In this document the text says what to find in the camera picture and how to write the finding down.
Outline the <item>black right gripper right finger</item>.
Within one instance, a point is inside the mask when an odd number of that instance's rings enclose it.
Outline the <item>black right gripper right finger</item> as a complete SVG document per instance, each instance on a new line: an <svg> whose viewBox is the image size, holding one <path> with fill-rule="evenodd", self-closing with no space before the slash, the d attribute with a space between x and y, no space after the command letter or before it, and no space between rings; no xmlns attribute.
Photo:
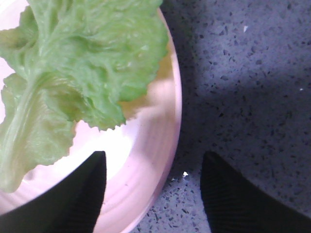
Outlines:
<svg viewBox="0 0 311 233"><path fill-rule="evenodd" d="M221 156L207 151L201 197L213 233L309 233L311 219L267 195Z"/></svg>

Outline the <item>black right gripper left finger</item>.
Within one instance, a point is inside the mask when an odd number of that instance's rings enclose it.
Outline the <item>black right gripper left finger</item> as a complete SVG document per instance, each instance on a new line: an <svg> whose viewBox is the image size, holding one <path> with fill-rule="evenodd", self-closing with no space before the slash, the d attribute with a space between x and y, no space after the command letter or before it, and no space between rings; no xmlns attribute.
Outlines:
<svg viewBox="0 0 311 233"><path fill-rule="evenodd" d="M106 188L104 151L92 153L71 174L32 201L0 216L2 233L91 233Z"/></svg>

